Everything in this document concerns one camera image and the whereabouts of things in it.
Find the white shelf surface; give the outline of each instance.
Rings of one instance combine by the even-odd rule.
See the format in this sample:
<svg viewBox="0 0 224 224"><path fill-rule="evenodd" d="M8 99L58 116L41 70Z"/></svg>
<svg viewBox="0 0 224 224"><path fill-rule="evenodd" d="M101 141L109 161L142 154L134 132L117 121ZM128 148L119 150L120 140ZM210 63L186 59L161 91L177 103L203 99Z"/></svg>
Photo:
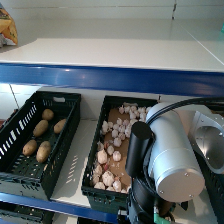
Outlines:
<svg viewBox="0 0 224 224"><path fill-rule="evenodd" d="M81 186L96 125L97 121L80 121L51 200L90 208Z"/></svg>
<svg viewBox="0 0 224 224"><path fill-rule="evenodd" d="M87 197L82 195L81 185L96 126L97 121L80 121L51 197L52 200L90 208ZM217 223L206 189L198 197L189 201L187 211L177 206L174 211L174 216L176 222L183 224ZM65 219L65 217L67 216L63 215L58 217L58 219ZM66 223L69 224L72 218L68 218Z"/></svg>
<svg viewBox="0 0 224 224"><path fill-rule="evenodd" d="M64 215L55 213L53 218L53 224L76 224L78 218L75 216Z"/></svg>
<svg viewBox="0 0 224 224"><path fill-rule="evenodd" d="M223 72L223 20L197 21L17 19L19 44L0 49L0 62Z"/></svg>

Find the white wall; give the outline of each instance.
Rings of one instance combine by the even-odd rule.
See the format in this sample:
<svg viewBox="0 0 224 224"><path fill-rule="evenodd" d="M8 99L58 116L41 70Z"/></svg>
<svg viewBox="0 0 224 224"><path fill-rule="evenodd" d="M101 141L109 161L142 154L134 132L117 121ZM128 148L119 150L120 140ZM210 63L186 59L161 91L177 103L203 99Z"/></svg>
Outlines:
<svg viewBox="0 0 224 224"><path fill-rule="evenodd" d="M223 0L1 0L15 19L224 18Z"/></svg>

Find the black plastic crate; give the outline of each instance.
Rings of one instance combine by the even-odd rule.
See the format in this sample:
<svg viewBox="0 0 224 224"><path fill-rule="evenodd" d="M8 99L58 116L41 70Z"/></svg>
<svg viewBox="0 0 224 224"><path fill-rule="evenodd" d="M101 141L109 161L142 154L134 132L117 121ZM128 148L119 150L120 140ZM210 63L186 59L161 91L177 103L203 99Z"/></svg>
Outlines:
<svg viewBox="0 0 224 224"><path fill-rule="evenodd" d="M78 221L77 221L77 224L109 224L109 223L79 217Z"/></svg>
<svg viewBox="0 0 224 224"><path fill-rule="evenodd" d="M224 224L224 175L213 173L202 156L196 152L195 155L205 178L205 186L217 222L218 224Z"/></svg>
<svg viewBox="0 0 224 224"><path fill-rule="evenodd" d="M0 217L16 224L50 224L54 212L0 202Z"/></svg>
<svg viewBox="0 0 224 224"><path fill-rule="evenodd" d="M113 214L117 214L119 208L126 209L127 195L118 192L95 189L90 186L90 178L92 176L94 162L96 160L97 142L99 140L103 142L103 136L100 135L103 121L108 121L109 112L112 108L120 107L124 102L129 104L136 103L139 107L152 107L157 104L156 100L150 99L105 96L91 151L88 156L88 162L83 175L81 188L82 194L88 197L92 209Z"/></svg>
<svg viewBox="0 0 224 224"><path fill-rule="evenodd" d="M56 185L61 167L80 121L80 94L36 92L0 130L0 192L48 200ZM44 163L36 161L36 153L26 157L23 146L33 139L33 130L44 109L51 109L54 118L48 130L38 138L51 144L51 153ZM54 125L66 118L60 134Z"/></svg>

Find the paper bag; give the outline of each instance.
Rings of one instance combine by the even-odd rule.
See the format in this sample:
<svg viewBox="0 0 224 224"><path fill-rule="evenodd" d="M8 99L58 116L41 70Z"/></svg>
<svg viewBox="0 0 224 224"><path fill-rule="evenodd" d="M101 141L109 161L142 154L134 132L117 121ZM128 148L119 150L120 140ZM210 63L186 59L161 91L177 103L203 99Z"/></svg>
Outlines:
<svg viewBox="0 0 224 224"><path fill-rule="evenodd" d="M0 3L0 47L3 45L17 44L18 39L15 22Z"/></svg>

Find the potato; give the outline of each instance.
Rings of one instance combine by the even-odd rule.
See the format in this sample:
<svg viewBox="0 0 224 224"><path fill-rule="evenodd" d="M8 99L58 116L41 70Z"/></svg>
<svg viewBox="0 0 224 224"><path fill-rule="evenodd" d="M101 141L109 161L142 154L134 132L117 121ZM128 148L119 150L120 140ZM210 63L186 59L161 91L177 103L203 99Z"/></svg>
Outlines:
<svg viewBox="0 0 224 224"><path fill-rule="evenodd" d="M32 155L37 149L37 142L32 139L29 142L26 143L23 147L23 155L24 156L30 156Z"/></svg>
<svg viewBox="0 0 224 224"><path fill-rule="evenodd" d="M44 141L41 143L40 147L37 151L37 162L43 163L47 160L47 157L50 155L51 152L51 144L48 141Z"/></svg>
<svg viewBox="0 0 224 224"><path fill-rule="evenodd" d="M48 129L48 121L46 120L41 120L35 129L33 130L33 135L35 137L40 137L45 131Z"/></svg>
<svg viewBox="0 0 224 224"><path fill-rule="evenodd" d="M66 119L60 120L55 126L54 126L54 133L59 134L61 130L63 129L65 125Z"/></svg>
<svg viewBox="0 0 224 224"><path fill-rule="evenodd" d="M54 117L54 112L50 109L45 109L42 113L43 120L50 121L53 119L53 117Z"/></svg>

